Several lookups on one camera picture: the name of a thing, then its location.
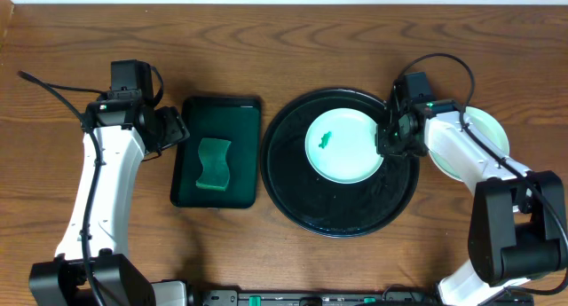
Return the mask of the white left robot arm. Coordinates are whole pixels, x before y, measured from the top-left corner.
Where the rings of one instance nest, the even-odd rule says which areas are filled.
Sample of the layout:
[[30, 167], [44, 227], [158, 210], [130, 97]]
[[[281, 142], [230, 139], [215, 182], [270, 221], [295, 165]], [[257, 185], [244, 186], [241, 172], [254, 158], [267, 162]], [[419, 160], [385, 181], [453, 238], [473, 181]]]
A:
[[29, 288], [40, 305], [186, 305], [180, 280], [152, 283], [128, 258], [138, 168], [188, 136], [174, 107], [96, 101], [83, 118], [83, 172], [72, 217], [51, 262], [36, 263]]

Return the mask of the mint green plate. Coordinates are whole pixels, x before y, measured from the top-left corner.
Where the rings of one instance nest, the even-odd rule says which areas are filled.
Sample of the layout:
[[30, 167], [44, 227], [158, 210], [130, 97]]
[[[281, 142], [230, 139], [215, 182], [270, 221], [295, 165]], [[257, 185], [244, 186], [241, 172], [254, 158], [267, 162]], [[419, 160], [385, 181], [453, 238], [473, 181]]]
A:
[[369, 115], [351, 108], [332, 109], [308, 128], [305, 154], [314, 170], [331, 182], [362, 182], [383, 164], [376, 132], [377, 123]]
[[[503, 153], [510, 155], [509, 139], [507, 137], [505, 129], [493, 116], [473, 106], [466, 107], [466, 115], [469, 116], [471, 122], [476, 126], [480, 133], [486, 136]], [[453, 167], [446, 160], [433, 152], [429, 152], [429, 155], [434, 164], [444, 174], [456, 181], [462, 181], [460, 179], [460, 176], [454, 171]]]

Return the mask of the black rectangular water tray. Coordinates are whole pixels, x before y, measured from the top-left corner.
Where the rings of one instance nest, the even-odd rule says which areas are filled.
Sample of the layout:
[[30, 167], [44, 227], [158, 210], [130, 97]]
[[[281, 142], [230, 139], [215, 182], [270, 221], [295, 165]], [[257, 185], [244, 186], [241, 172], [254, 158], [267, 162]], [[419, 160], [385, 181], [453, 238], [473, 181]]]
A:
[[[261, 104], [256, 98], [192, 97], [181, 114], [190, 137], [178, 145], [170, 191], [179, 208], [249, 208], [256, 200]], [[199, 189], [198, 148], [205, 137], [229, 140], [230, 182], [224, 192]]]

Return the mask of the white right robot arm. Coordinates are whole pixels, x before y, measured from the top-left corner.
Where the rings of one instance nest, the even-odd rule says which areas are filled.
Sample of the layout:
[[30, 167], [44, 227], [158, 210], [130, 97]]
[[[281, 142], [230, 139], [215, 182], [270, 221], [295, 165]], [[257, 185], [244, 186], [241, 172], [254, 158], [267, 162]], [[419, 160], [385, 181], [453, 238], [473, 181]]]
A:
[[436, 153], [471, 191], [468, 261], [438, 283], [446, 305], [487, 305], [505, 294], [529, 294], [525, 283], [567, 269], [564, 185], [503, 153], [452, 100], [391, 100], [377, 129], [378, 153]]

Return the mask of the green scrub sponge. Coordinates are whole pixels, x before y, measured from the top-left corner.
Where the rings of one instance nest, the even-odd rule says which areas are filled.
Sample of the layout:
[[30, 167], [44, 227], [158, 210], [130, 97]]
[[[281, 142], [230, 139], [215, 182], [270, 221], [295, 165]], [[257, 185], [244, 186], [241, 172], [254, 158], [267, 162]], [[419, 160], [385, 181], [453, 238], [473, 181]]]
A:
[[224, 192], [230, 182], [230, 169], [227, 163], [229, 140], [205, 137], [198, 148], [202, 172], [195, 184], [199, 189]]

